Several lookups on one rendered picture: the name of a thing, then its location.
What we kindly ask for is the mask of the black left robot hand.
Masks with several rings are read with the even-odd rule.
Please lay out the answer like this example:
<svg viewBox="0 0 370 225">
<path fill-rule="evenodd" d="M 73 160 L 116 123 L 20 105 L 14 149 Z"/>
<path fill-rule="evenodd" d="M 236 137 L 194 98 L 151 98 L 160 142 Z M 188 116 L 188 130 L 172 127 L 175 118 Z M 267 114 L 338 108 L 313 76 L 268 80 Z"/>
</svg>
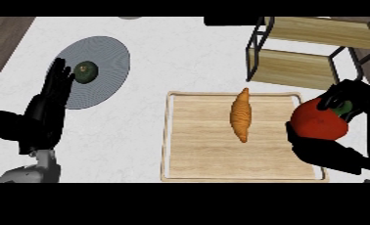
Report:
<svg viewBox="0 0 370 225">
<path fill-rule="evenodd" d="M 20 143 L 21 155 L 52 150 L 60 142 L 74 78 L 65 60 L 57 58 L 26 113 L 0 111 L 0 138 Z"/>
</svg>

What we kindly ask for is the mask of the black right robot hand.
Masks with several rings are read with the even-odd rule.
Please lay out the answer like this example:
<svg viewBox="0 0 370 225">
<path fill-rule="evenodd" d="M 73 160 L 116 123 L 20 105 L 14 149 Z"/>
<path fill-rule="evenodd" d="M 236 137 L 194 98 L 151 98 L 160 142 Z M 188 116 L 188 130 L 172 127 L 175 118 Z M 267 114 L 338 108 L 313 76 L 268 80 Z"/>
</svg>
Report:
<svg viewBox="0 0 370 225">
<path fill-rule="evenodd" d="M 370 85 L 360 80 L 345 79 L 317 98 L 319 110 L 335 109 L 345 101 L 351 101 L 353 110 L 341 118 L 350 123 L 363 113 L 370 117 Z M 299 159 L 314 165 L 360 175 L 361 170 L 370 170 L 370 157 L 366 157 L 354 148 L 347 148 L 338 140 L 324 140 L 301 137 L 286 123 L 287 141 Z"/>
</svg>

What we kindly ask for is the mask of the red bell pepper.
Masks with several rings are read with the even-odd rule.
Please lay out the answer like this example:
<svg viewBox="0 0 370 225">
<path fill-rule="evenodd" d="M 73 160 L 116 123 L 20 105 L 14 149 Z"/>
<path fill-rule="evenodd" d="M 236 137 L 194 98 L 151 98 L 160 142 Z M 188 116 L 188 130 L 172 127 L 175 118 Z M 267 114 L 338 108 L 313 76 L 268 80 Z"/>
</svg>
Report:
<svg viewBox="0 0 370 225">
<path fill-rule="evenodd" d="M 348 132 L 348 123 L 341 118 L 353 110 L 351 101 L 345 101 L 338 108 L 319 110 L 320 98 L 299 105 L 290 117 L 290 125 L 301 137 L 336 140 Z"/>
</svg>

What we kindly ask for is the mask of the wooden tray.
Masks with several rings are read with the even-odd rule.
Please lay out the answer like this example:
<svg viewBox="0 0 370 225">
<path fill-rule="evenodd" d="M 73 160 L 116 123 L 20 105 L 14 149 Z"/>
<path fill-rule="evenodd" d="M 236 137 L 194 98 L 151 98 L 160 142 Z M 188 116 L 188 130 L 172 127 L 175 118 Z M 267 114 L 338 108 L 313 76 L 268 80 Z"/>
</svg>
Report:
<svg viewBox="0 0 370 225">
<path fill-rule="evenodd" d="M 299 160 L 286 138 L 285 123 L 301 103 L 296 92 L 169 92 L 160 179 L 326 183 L 326 168 Z"/>
</svg>

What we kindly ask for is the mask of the dark green avocado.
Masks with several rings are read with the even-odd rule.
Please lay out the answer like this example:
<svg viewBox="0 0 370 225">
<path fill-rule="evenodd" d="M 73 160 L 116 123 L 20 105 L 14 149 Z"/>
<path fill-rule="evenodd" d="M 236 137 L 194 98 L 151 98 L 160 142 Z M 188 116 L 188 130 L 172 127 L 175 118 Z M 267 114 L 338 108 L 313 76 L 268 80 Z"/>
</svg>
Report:
<svg viewBox="0 0 370 225">
<path fill-rule="evenodd" d="M 92 61 L 83 61 L 74 68 L 76 80 L 80 84 L 89 84 L 98 76 L 98 66 Z"/>
</svg>

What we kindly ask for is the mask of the grey round placemat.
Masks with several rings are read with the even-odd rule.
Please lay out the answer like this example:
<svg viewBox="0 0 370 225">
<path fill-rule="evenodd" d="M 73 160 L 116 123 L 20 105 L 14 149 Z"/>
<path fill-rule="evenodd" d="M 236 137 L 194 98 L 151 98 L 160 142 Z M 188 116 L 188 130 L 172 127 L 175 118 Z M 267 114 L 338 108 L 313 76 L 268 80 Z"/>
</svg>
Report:
<svg viewBox="0 0 370 225">
<path fill-rule="evenodd" d="M 129 49 L 116 38 L 94 36 L 73 43 L 57 57 L 76 74 L 67 109 L 88 109 L 113 96 L 126 81 Z"/>
</svg>

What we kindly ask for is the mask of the brown wooden cabinet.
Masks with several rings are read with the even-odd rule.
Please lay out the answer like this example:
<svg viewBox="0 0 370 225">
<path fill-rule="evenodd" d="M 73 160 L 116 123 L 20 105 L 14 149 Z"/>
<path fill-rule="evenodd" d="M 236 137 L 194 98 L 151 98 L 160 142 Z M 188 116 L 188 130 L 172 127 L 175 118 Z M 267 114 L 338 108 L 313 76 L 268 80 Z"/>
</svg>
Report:
<svg viewBox="0 0 370 225">
<path fill-rule="evenodd" d="M 0 71 L 9 62 L 34 17 L 0 17 Z"/>
</svg>

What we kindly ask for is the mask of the wooden tiered shelf black frame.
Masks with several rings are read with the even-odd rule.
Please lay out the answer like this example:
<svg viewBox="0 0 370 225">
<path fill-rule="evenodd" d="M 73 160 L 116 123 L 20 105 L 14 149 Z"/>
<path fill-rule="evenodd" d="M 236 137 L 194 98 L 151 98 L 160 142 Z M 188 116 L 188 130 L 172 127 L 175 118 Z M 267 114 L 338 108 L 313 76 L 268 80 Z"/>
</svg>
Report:
<svg viewBox="0 0 370 225">
<path fill-rule="evenodd" d="M 336 46 L 330 55 L 265 49 L 268 39 Z M 370 50 L 370 22 L 316 17 L 259 17 L 246 45 L 246 81 L 326 90 L 339 83 L 335 57 L 348 50 L 356 79 L 364 77 L 370 54 L 357 58 L 356 49 Z"/>
</svg>

